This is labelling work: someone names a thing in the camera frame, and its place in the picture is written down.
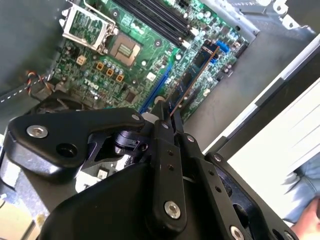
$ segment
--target person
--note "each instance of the person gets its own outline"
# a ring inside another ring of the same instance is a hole
[[[300,240],[320,240],[320,219],[317,211],[320,198],[315,198],[302,212],[299,220],[291,227]]]
[[[320,240],[320,153],[287,176],[284,185],[290,200],[284,220],[300,240]]]

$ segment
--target cable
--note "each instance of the cable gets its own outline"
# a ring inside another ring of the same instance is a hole
[[[33,83],[33,79],[34,78],[38,78],[38,82],[41,82],[44,84],[44,86],[51,92],[51,94],[54,92],[54,89],[51,88],[51,86],[48,84],[47,81],[45,81],[45,77],[44,76],[40,76],[39,74],[37,74],[35,71],[28,71],[27,72],[27,80],[26,80],[26,91],[28,92],[28,95],[33,98],[38,100],[39,102],[41,102],[42,100],[39,99],[38,97],[34,96],[31,90],[31,86]]]

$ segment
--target motherboard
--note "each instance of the motherboard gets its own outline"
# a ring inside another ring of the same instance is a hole
[[[186,121],[248,46],[198,0],[81,0],[62,15],[67,40],[52,79],[94,109],[149,112],[172,93],[205,40],[219,42],[177,108]]]

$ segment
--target person's hand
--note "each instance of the person's hand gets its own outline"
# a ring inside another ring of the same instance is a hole
[[[320,240],[320,220],[317,216],[319,204],[320,198],[314,199],[291,228],[300,240]]]

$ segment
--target green circuit board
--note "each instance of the green circuit board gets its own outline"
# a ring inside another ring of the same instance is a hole
[[[183,120],[187,120],[219,80],[232,73],[237,55],[248,43],[200,1],[189,0],[187,9],[181,8],[178,1],[164,0],[164,3],[175,13],[187,13],[190,25],[197,29],[197,36],[188,39],[187,49],[177,47],[112,0],[88,1],[116,22],[119,33],[108,38],[106,55],[67,39],[53,78],[63,81],[70,95],[91,108],[131,107],[139,111],[169,66],[172,66],[169,77],[157,93],[163,99],[174,89],[205,39],[223,41],[230,46],[230,52],[220,52],[218,61],[205,69],[179,106]],[[90,22],[78,14],[71,32],[94,42],[100,27],[99,21]]]

